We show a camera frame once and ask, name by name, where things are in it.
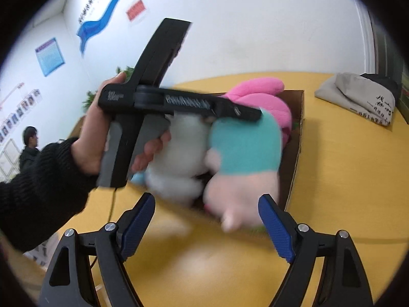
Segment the black sleeved left forearm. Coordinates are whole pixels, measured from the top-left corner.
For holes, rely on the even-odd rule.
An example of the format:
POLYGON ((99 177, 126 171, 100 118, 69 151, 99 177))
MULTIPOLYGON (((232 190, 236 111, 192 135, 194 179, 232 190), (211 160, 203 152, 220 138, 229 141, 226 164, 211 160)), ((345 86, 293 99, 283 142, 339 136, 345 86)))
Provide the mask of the black sleeved left forearm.
POLYGON ((35 162, 7 183, 1 183, 1 232, 19 251, 34 249, 87 203, 96 175, 76 165, 70 138, 43 148, 35 162))

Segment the person's left hand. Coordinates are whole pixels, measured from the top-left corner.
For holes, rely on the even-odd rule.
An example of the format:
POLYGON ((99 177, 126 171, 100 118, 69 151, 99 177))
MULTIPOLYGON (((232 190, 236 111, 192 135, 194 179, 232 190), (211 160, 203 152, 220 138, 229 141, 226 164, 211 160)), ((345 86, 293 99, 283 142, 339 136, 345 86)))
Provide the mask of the person's left hand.
MULTIPOLYGON (((106 85, 123 83, 125 80, 126 74, 122 71, 113 78, 101 83, 86 113, 80 137, 71 145, 73 159, 79 169, 85 174, 99 174, 107 142, 110 119, 98 106, 100 93, 106 85)), ((154 156, 159 153, 170 140, 171 134, 167 130, 159 138, 148 141, 143 152, 135 157, 131 171, 136 173, 145 170, 148 164, 153 161, 154 156)))

